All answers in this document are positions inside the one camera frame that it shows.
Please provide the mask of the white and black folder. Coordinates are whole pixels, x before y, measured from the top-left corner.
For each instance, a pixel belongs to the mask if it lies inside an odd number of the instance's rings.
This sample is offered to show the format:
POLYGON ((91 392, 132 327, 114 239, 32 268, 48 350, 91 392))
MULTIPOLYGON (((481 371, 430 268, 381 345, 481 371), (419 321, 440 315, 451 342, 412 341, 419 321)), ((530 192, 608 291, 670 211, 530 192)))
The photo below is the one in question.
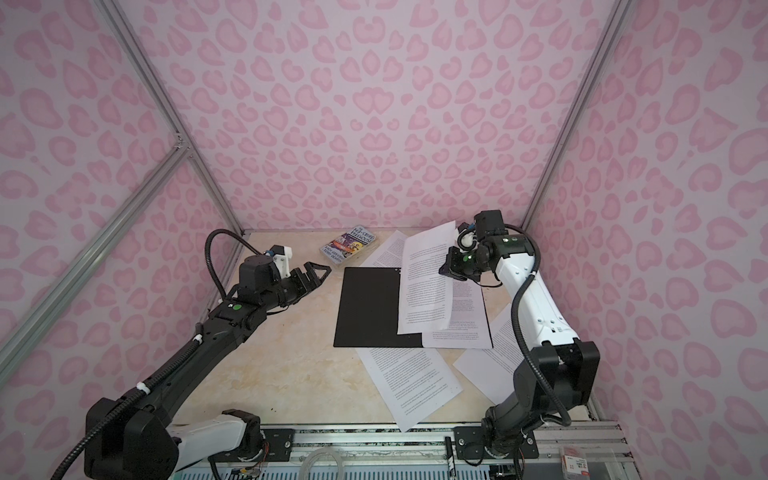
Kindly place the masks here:
POLYGON ((398 268, 350 267, 344 271, 333 346, 424 348, 422 334, 399 335, 398 268))

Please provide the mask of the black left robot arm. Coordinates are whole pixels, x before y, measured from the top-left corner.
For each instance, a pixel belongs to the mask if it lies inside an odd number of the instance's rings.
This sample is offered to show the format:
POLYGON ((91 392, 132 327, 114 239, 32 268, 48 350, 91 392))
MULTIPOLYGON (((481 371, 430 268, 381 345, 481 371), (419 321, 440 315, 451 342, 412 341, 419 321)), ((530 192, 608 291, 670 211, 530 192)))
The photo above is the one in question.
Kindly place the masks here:
POLYGON ((179 470, 226 454, 264 461, 267 442, 259 416, 228 409, 209 421, 175 427, 183 403, 230 353, 245 343, 269 317, 286 311, 318 289, 330 275, 327 265, 307 262, 292 268, 291 250, 274 245, 254 250, 239 267, 239 281, 225 289, 211 257, 213 241, 230 231, 211 231, 204 244, 208 273, 221 302, 196 324, 192 338, 146 379, 117 400, 102 398, 86 415, 84 437, 56 467, 65 477, 78 458, 90 479, 169 479, 179 470))

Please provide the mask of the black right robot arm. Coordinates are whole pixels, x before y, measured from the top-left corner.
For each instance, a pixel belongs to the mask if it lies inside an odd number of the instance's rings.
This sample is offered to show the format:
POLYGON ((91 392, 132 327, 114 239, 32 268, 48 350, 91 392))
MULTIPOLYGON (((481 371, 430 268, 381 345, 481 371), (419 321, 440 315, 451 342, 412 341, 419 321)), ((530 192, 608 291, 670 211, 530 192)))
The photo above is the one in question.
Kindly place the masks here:
POLYGON ((596 344, 579 338, 549 293, 541 259, 525 231, 506 223, 500 211, 485 210, 460 226, 439 269, 474 283, 491 272, 511 298, 508 324, 522 362, 513 392, 481 423, 484 453, 501 458, 519 459, 523 443, 546 423, 570 426, 570 411, 588 403, 600 363, 596 344))

